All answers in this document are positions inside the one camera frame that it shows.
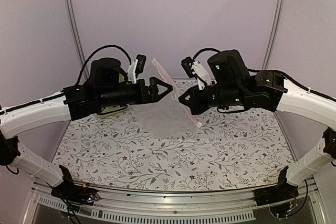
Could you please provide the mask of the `clear zip top bag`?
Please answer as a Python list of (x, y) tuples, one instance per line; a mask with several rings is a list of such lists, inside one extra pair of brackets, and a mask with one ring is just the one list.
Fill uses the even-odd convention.
[(156, 77), (170, 84), (173, 91), (157, 103), (129, 106), (138, 123), (156, 138), (199, 131), (202, 123), (191, 115), (186, 106), (179, 103), (180, 93), (175, 82), (155, 58), (146, 63), (144, 73), (140, 76), (147, 85), (150, 77)]

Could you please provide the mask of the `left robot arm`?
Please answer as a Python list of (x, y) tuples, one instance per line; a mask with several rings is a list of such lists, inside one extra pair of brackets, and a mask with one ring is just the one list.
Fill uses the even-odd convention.
[(63, 121), (75, 121), (102, 112), (109, 106), (156, 103), (172, 92), (173, 87), (156, 78), (149, 85), (137, 76), (143, 72), (146, 57), (137, 55), (127, 71), (114, 58), (91, 63), (90, 77), (53, 95), (21, 105), (1, 109), (1, 166), (15, 167), (43, 180), (60, 199), (91, 204), (98, 192), (89, 184), (78, 186), (70, 171), (54, 165), (22, 144), (20, 133)]

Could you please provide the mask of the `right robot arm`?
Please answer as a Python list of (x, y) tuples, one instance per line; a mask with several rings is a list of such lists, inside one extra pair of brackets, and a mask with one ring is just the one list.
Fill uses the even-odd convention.
[(276, 185), (255, 190), (255, 199), (270, 202), (295, 197), (305, 179), (335, 160), (335, 98), (301, 85), (282, 71), (249, 69), (235, 49), (213, 49), (207, 63), (209, 70), (196, 57), (181, 62), (188, 77), (198, 82), (179, 97), (193, 115), (210, 108), (222, 114), (261, 108), (296, 114), (326, 126), (322, 138), (303, 158), (280, 171)]

